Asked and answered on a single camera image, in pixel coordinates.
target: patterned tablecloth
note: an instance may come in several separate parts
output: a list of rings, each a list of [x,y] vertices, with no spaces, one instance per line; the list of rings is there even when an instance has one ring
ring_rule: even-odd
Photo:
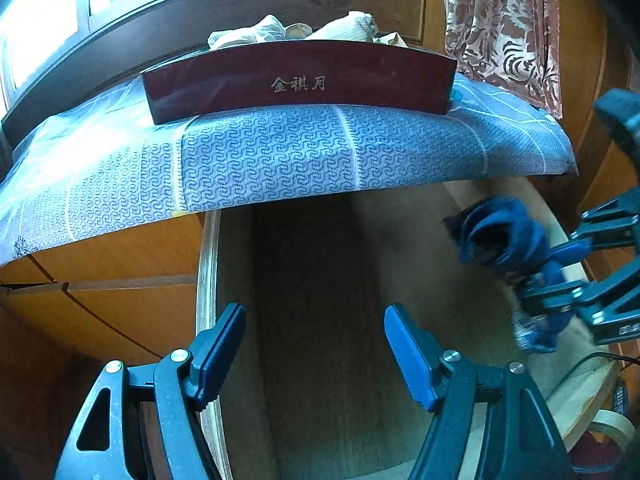
[[[50,117],[0,186],[0,265],[184,213],[447,180],[575,171],[548,114],[456,75],[446,116],[291,105],[155,126],[140,78]]]

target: blue gripper pad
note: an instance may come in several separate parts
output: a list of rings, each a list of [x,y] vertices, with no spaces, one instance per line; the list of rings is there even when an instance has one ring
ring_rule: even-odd
[[[411,321],[400,304],[386,308],[385,333],[411,396],[425,410],[433,411],[439,397],[434,384],[441,381],[438,358],[442,349],[429,332]]]

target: chinese characters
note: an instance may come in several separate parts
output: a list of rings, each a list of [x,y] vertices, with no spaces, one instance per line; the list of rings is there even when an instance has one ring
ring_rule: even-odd
[[[284,92],[287,90],[287,88],[292,89],[294,92],[299,92],[301,90],[305,90],[305,91],[309,90],[309,86],[306,83],[305,75],[294,77],[291,81],[285,81],[283,78],[278,76],[276,78],[276,81],[274,81],[273,84],[271,85],[271,88],[273,88],[274,94],[277,94],[278,92]],[[317,75],[315,77],[315,81],[311,89],[324,91],[323,75]]]

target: open drawer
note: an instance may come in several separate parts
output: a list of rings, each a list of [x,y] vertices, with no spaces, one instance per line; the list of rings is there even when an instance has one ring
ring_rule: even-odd
[[[549,232],[564,233],[523,178],[400,187],[209,212],[196,328],[226,304],[248,327],[220,402],[202,415],[223,478],[403,480],[431,415],[413,402],[383,331],[389,303],[404,303],[444,348],[474,362],[527,365],[543,395],[595,350],[574,320],[555,354],[526,356],[511,305],[490,272],[458,262],[442,218],[504,192],[519,196]],[[568,269],[583,276],[581,266]],[[550,406],[570,448],[610,391],[616,365],[593,360]],[[460,478],[472,478],[484,424],[474,412]]]

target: curtain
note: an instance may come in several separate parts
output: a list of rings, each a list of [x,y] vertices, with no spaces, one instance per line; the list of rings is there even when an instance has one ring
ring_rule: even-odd
[[[444,0],[446,53],[467,77],[562,118],[558,0]]]

